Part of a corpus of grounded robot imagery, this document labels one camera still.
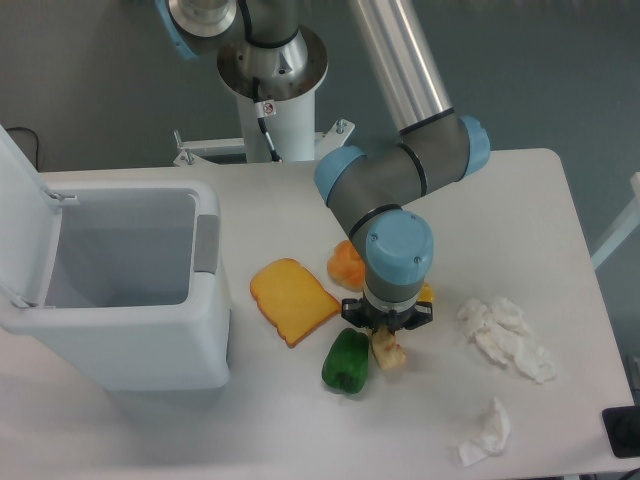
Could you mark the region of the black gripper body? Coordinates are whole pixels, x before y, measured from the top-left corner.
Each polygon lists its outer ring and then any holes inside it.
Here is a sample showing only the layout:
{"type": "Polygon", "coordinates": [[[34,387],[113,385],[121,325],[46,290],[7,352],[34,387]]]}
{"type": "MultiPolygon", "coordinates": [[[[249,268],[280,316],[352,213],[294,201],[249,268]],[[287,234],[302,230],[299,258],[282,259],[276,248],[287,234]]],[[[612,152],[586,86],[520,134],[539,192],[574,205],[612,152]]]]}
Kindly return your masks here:
{"type": "Polygon", "coordinates": [[[377,331],[386,327],[389,332],[395,332],[403,329],[409,322],[414,314],[415,305],[415,302],[404,302],[378,307],[363,296],[359,313],[365,328],[377,331]]]}

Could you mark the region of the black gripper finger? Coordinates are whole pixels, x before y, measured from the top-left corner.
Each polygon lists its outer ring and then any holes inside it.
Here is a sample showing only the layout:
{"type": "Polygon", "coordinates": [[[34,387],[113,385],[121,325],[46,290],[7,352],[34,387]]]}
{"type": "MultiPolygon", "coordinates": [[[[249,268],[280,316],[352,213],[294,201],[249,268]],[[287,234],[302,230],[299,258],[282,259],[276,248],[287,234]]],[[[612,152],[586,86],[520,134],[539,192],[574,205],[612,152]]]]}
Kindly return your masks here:
{"type": "Polygon", "coordinates": [[[390,310],[387,316],[387,327],[392,334],[395,334],[399,330],[415,330],[432,322],[433,318],[433,304],[417,301],[403,312],[390,310]]]}
{"type": "Polygon", "coordinates": [[[373,334],[373,326],[368,316],[364,299],[345,298],[341,302],[341,317],[356,328],[363,329],[368,336],[373,334]]]}

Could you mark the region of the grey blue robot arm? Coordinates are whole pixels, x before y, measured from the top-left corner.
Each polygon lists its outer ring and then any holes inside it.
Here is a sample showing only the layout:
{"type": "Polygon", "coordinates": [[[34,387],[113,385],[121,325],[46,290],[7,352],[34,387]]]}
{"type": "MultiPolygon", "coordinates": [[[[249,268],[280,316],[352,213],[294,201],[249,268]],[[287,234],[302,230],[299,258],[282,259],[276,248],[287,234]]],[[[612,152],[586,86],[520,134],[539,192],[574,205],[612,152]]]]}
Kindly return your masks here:
{"type": "Polygon", "coordinates": [[[372,330],[430,322],[419,292],[433,259],[428,224],[406,205],[487,163],[481,124],[455,112],[408,1],[353,1],[350,10],[371,59],[399,143],[380,158],[336,132],[318,138],[315,92],[328,70],[322,40],[295,1],[161,1],[178,51],[217,55],[235,95],[250,163],[316,160],[316,187],[365,265],[364,291],[342,304],[345,320],[372,330]]]}

